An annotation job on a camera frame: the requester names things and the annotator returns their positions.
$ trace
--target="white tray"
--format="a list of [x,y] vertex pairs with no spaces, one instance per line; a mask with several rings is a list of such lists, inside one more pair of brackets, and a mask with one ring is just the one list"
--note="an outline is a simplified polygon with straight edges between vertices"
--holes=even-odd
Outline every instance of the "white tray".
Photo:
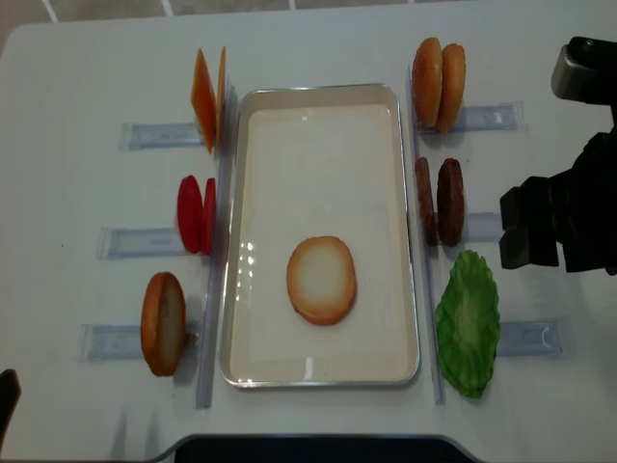
[[[238,387],[399,384],[419,362],[400,113],[383,85],[259,91],[240,109],[221,366]],[[285,272],[334,235],[358,279],[352,311],[315,326]]]

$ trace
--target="toy burger bun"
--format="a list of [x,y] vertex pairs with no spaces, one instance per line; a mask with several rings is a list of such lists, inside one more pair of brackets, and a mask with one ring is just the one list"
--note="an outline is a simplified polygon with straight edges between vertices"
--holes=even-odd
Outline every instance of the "toy burger bun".
[[449,132],[459,115],[465,90],[465,49],[451,43],[443,49],[443,88],[437,129]]
[[332,325],[351,310],[356,274],[351,253],[334,236],[309,238],[287,265],[287,292],[296,312],[316,325]]
[[156,376],[171,376],[186,336],[184,294],[177,278],[157,273],[148,283],[142,310],[142,351]]
[[423,126],[435,126],[442,99],[442,46],[431,37],[416,52],[412,70],[414,107]]

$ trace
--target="brown patty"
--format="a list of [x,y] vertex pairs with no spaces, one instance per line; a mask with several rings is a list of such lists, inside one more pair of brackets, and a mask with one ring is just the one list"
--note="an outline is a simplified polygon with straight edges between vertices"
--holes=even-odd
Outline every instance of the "brown patty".
[[437,228],[442,243],[456,246],[461,240],[465,222],[463,174],[456,159],[445,159],[437,183]]
[[431,246],[437,246],[437,227],[435,225],[435,212],[433,208],[433,191],[431,190],[431,177],[428,171],[428,161],[420,157],[414,165],[416,171],[417,198],[420,203],[420,219],[424,227],[426,242]]

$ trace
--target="green lettuce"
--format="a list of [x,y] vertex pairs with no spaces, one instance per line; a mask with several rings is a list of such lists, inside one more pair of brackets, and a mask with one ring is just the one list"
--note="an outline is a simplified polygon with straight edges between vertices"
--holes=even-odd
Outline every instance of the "green lettuce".
[[493,377],[499,342],[497,286],[484,258],[464,251],[437,306],[442,375],[462,395],[480,398]]

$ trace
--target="tomato slice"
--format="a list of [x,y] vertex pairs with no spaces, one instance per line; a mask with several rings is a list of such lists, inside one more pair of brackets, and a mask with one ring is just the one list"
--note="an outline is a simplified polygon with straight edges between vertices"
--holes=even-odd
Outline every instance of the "tomato slice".
[[201,204],[200,185],[193,176],[182,179],[177,192],[177,227],[184,249],[196,254],[201,246]]
[[212,238],[216,221],[216,181],[209,178],[205,184],[205,199],[203,200],[203,216],[201,217],[201,251],[207,256],[212,252]]

